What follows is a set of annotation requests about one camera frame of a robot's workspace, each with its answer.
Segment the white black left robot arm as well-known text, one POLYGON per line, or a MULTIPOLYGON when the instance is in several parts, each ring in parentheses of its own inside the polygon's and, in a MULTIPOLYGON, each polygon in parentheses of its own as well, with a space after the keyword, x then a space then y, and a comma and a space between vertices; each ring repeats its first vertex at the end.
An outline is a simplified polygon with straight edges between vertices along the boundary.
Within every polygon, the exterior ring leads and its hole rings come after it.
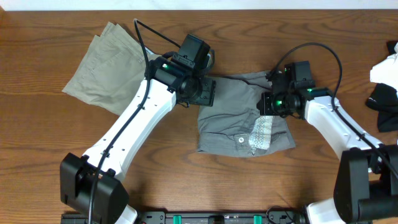
POLYGON ((108 132, 82 156, 69 153, 61 161, 61 201, 87 223, 134 223, 137 212, 123 186, 131 162, 175 105, 213 105, 216 82, 206 73, 214 63, 209 55, 150 60, 135 97, 108 132))

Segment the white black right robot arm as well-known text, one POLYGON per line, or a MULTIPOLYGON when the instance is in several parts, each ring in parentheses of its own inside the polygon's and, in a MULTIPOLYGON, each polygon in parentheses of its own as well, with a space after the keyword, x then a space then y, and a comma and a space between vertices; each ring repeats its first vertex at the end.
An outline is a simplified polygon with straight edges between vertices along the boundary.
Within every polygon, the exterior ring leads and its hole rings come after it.
POLYGON ((369 135, 329 89, 264 92, 257 108, 261 115, 297 113, 340 160, 333 197, 307 205, 307 223, 371 223, 397 216, 397 146, 369 135))

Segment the black garment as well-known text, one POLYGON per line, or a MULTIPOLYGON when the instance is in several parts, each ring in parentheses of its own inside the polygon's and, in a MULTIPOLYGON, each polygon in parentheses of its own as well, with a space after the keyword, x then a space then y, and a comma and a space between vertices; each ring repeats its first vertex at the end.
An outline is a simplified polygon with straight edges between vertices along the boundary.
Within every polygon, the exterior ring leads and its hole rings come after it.
POLYGON ((382 83, 375 84, 365 105, 378 112, 377 128, 380 133, 397 131, 397 90, 382 83))

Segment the white crumpled garment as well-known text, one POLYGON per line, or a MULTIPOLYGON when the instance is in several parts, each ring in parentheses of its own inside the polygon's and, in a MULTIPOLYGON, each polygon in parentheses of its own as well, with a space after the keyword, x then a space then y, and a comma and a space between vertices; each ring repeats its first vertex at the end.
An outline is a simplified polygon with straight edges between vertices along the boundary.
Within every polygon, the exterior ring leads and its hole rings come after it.
POLYGON ((397 90, 397 41, 388 41, 387 49, 387 58, 372 67, 369 73, 370 82, 382 83, 397 90))

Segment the folded khaki shorts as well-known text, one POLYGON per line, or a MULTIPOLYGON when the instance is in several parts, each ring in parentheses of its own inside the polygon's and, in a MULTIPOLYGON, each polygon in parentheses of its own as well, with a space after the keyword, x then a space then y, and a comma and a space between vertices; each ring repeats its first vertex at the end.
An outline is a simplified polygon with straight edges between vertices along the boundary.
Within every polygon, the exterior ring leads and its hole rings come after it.
POLYGON ((144 79, 141 46, 120 25, 107 23, 63 92, 89 105, 121 115, 144 79))

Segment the grey shorts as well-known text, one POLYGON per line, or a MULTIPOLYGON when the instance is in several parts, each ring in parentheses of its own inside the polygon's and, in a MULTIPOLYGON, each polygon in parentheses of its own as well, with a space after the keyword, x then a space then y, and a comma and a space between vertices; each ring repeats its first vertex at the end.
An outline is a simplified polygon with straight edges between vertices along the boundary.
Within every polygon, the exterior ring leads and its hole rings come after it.
POLYGON ((266 72, 215 77, 212 107, 198 113, 197 152, 229 157, 259 157, 295 147, 284 118, 261 116, 256 105, 272 84, 266 72))

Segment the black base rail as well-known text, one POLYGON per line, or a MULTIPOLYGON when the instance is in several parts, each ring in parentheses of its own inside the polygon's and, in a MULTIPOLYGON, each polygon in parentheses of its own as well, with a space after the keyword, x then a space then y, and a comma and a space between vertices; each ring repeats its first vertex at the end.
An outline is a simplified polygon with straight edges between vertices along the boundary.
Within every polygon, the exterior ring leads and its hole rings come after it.
POLYGON ((301 210, 273 206, 265 212, 139 212, 134 224, 308 224, 301 210))

